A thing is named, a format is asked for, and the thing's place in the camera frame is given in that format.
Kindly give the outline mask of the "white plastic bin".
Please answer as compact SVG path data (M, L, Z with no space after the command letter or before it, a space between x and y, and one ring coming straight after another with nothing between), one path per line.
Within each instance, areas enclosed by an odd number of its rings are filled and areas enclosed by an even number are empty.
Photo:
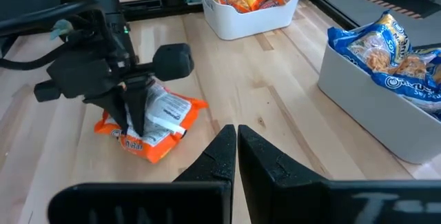
M277 6L274 0L266 0L259 9L247 13L239 13L215 0L202 0L202 3L205 20L218 37L234 40L288 26L298 0L287 0L282 6Z

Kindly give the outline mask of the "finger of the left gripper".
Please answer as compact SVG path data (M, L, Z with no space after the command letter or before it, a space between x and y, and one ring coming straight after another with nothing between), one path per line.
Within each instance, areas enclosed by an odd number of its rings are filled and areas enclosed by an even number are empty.
M103 108L119 125L122 134L127 134L129 127L127 124L127 111L120 91L109 91L99 95L86 96L83 102Z
M127 105L133 128L139 136L143 136L144 131L147 93L154 83L154 79L130 79L125 82L126 89L123 93L123 99Z

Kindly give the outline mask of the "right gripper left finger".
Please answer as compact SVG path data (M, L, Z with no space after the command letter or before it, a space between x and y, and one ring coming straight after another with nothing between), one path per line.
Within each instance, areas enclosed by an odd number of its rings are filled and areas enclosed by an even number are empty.
M236 131L225 125L171 183L82 183L57 193L49 224L231 224Z

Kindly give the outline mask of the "blue Maruchan ramen pack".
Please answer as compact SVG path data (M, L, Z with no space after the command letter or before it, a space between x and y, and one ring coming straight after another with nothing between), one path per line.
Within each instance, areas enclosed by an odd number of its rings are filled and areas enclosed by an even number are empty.
M371 79L441 120L441 48L416 50Z
M387 11L359 31L329 28L328 44L368 74L393 74L411 51L404 28Z

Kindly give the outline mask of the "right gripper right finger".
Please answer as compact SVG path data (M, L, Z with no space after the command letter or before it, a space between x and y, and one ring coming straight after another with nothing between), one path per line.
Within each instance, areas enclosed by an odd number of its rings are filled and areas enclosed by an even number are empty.
M441 224L441 180L326 179L246 125L238 163L252 224Z

